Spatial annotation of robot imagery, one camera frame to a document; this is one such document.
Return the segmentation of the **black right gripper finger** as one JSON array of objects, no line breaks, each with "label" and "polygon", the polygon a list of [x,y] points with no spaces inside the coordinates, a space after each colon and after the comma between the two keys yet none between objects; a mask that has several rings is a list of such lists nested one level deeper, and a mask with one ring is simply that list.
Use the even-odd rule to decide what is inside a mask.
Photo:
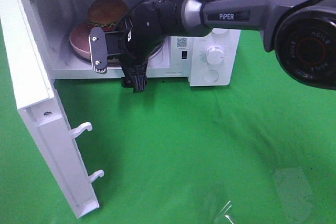
[{"label": "black right gripper finger", "polygon": [[122,78],[122,85],[124,88],[132,88],[133,92],[142,92],[146,89],[147,85],[147,67],[148,61],[139,65],[124,66],[122,71],[124,77]]},{"label": "black right gripper finger", "polygon": [[115,25],[115,31],[127,31],[133,27],[132,20],[129,16],[122,18]]}]

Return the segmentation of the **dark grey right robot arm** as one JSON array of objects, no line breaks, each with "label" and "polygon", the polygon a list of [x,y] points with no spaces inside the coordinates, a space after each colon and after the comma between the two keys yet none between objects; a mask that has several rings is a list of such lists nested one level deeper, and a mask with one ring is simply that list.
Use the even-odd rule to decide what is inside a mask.
[{"label": "dark grey right robot arm", "polygon": [[167,36],[255,30],[298,82],[335,89],[335,0],[150,0],[134,10],[121,42],[123,84],[142,91],[152,51]]}]

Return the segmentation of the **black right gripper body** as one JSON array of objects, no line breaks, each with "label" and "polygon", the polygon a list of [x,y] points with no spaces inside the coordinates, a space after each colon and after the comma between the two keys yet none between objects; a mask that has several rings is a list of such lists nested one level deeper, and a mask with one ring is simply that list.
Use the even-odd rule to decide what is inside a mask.
[{"label": "black right gripper body", "polygon": [[152,51],[165,41],[160,20],[157,15],[128,15],[133,27],[124,31],[121,47],[123,55],[119,57],[121,65],[139,65],[148,60]]}]

